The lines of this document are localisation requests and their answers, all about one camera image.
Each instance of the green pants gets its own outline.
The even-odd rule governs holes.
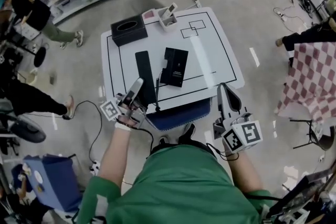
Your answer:
[[[51,19],[41,31],[47,38],[57,42],[72,42],[75,38],[75,32],[64,32],[59,30]]]

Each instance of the pink and white checkered tablecloth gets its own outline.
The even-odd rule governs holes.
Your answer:
[[[278,113],[290,102],[305,106],[314,121],[336,116],[336,42],[295,44]]]

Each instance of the gray floor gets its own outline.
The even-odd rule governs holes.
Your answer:
[[[192,0],[160,0],[167,5],[175,2],[179,9],[193,4]],[[273,13],[275,7],[291,6],[289,0],[200,0],[203,6],[211,7],[233,48],[242,70],[245,86],[239,90],[250,110],[260,121],[264,141],[247,151],[260,172],[265,188],[281,195],[282,184],[292,187],[302,174],[323,170],[335,159],[336,151],[326,152],[324,163],[318,162],[324,152],[314,145],[293,150],[292,147],[307,142],[307,126],[291,123],[288,119],[274,114],[288,71],[285,49],[275,46],[275,39],[290,34],[282,21]],[[308,27],[311,19],[302,11],[295,0],[295,7],[287,9],[289,16],[299,16]],[[59,25],[63,30],[83,29],[85,44],[81,48],[68,46],[60,50],[58,44],[49,43],[47,58],[41,67],[44,72],[55,73],[56,84],[49,92],[59,102],[72,94],[75,102],[90,100],[96,104],[104,101],[103,76],[101,66],[100,35],[110,29],[110,24],[124,19],[124,0],[106,0],[69,18]],[[303,31],[299,18],[286,22],[289,29]],[[250,52],[253,48],[258,60],[256,65]],[[100,126],[98,113],[92,104],[81,105],[71,121],[30,116],[47,133],[41,144],[22,141],[21,154],[43,155],[76,153],[80,165],[76,163],[79,180],[87,183],[89,147]],[[196,122],[195,139],[205,141],[204,132],[212,129],[218,117],[216,100],[210,115]],[[113,123],[103,119],[102,133],[93,146],[91,156],[101,160],[113,130]],[[155,141],[160,133],[154,132]],[[175,130],[172,136],[178,136]],[[150,138],[146,133],[132,133],[125,181],[132,183],[140,172],[149,153]]]

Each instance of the green shirt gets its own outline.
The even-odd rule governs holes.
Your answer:
[[[266,190],[251,194],[269,196]],[[189,145],[151,155],[123,196],[113,182],[93,177],[77,223],[95,216],[97,195],[106,197],[106,221],[112,224],[261,223],[263,205],[270,206],[269,201],[248,200],[213,155]]]

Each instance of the chair seat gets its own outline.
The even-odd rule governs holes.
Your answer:
[[[148,114],[149,122],[160,131],[167,131],[207,116],[211,110],[211,98]]]

